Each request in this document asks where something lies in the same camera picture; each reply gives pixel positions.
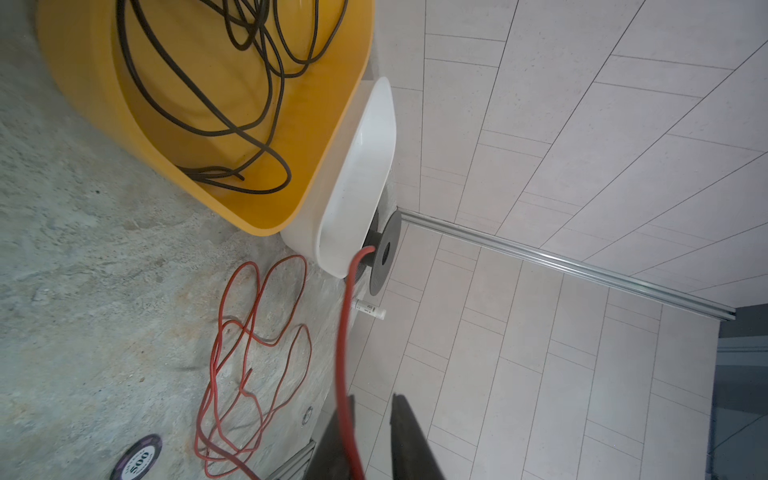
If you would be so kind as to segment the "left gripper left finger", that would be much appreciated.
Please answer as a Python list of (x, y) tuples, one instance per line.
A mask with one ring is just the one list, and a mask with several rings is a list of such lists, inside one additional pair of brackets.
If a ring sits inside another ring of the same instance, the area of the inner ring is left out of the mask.
[(304, 480), (349, 480), (352, 478), (341, 438), (338, 415), (331, 417), (315, 450)]

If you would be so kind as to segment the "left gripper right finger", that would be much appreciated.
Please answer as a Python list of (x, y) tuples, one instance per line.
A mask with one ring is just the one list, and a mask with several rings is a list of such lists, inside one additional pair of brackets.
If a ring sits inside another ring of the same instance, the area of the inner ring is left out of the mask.
[(417, 418), (402, 394), (394, 394), (390, 416), (392, 478), (444, 480)]

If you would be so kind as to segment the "grey cable spool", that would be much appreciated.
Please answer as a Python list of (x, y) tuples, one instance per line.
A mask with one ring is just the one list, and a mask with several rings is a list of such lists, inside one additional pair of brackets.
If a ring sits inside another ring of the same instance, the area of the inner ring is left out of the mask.
[(402, 231), (402, 215), (399, 210), (390, 215), (382, 228), (379, 228), (379, 217), (379, 212), (376, 211), (363, 243), (364, 247), (373, 246), (375, 251), (362, 258), (355, 275), (355, 280), (358, 281), (366, 268), (371, 269), (369, 293), (372, 296), (376, 296), (385, 286), (394, 264)]

